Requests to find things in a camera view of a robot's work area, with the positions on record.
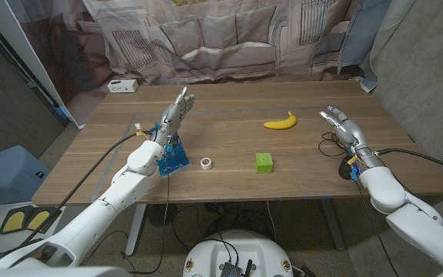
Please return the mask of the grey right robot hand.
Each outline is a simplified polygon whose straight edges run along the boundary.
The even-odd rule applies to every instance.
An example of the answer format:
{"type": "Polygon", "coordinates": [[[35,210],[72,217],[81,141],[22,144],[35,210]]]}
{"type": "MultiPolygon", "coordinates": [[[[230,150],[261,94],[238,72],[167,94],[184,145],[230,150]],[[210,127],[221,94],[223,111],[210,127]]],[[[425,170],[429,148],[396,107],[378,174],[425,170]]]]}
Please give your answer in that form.
{"type": "Polygon", "coordinates": [[[319,112],[320,116],[334,127],[340,141],[349,146],[354,155],[357,155],[362,169],[367,170],[383,166],[384,164],[370,149],[370,145],[360,127],[338,108],[329,106],[328,109],[331,115],[326,112],[319,112]]]}

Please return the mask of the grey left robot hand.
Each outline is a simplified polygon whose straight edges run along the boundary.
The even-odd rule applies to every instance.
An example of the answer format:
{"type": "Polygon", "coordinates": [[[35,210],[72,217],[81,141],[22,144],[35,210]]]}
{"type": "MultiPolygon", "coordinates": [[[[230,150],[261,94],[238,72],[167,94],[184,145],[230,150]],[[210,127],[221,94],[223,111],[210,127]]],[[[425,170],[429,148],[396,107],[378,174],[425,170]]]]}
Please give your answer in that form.
{"type": "Polygon", "coordinates": [[[176,100],[163,111],[158,127],[151,136],[151,141],[165,146],[179,130],[183,118],[191,110],[194,102],[195,96],[189,95],[188,88],[184,87],[176,100]]]}

